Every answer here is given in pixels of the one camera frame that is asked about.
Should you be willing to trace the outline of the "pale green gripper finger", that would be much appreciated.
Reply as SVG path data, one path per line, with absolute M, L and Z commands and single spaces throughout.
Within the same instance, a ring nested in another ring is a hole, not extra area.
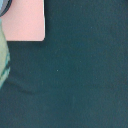
M 10 53 L 8 44 L 2 29 L 2 20 L 0 19 L 0 88 L 3 86 L 10 72 Z

